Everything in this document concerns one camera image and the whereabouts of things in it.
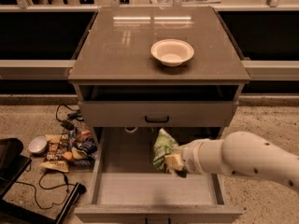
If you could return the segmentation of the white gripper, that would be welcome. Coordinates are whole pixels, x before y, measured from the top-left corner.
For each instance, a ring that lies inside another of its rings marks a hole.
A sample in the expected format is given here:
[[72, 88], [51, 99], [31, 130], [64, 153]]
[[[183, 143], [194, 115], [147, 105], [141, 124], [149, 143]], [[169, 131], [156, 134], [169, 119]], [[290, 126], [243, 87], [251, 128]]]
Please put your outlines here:
[[180, 146], [179, 150], [174, 150], [164, 157], [165, 164], [169, 170], [183, 171], [184, 169], [193, 175], [206, 175], [199, 160], [200, 147], [206, 139], [197, 139]]

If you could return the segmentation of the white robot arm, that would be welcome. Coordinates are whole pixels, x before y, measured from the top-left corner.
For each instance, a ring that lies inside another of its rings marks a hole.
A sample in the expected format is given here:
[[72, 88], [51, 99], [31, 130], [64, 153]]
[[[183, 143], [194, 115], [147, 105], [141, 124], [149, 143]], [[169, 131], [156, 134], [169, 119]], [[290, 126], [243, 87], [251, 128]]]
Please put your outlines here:
[[175, 172], [261, 178], [299, 190], [299, 157], [254, 133], [191, 141], [166, 155], [165, 164]]

